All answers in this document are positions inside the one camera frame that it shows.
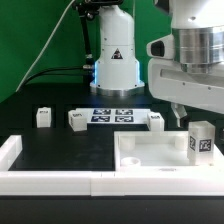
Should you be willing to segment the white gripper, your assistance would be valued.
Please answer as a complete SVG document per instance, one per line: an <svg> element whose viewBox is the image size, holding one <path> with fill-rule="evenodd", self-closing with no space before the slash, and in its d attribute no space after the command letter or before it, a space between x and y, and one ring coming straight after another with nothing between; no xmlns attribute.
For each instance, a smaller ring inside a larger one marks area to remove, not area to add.
<svg viewBox="0 0 224 224"><path fill-rule="evenodd" d="M216 64L210 74L188 74L179 63L151 59L148 83L154 98L172 102L178 127L184 127L187 117L183 105L224 114L224 63Z"/></svg>

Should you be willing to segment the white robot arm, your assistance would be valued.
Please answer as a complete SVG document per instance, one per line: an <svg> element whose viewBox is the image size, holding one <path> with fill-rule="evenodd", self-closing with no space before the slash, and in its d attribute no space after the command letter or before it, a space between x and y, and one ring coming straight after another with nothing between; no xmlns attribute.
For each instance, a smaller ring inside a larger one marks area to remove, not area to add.
<svg viewBox="0 0 224 224"><path fill-rule="evenodd" d="M171 103L177 118L187 106L224 114L224 0L153 0L171 17L171 33L147 44L148 85ZM135 58L134 21L115 2L101 3L101 54L93 91L124 95L143 87Z"/></svg>

